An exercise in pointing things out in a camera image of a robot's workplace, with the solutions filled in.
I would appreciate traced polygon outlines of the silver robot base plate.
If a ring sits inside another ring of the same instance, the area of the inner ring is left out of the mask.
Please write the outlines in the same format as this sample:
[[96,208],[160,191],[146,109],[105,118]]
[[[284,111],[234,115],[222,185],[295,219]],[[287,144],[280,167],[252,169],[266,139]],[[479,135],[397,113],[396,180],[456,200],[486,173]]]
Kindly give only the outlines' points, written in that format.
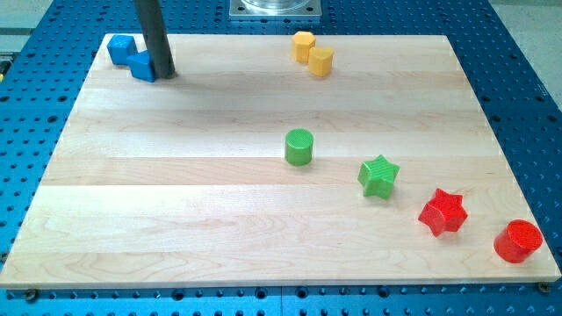
[[319,17],[321,0],[230,0],[231,18]]

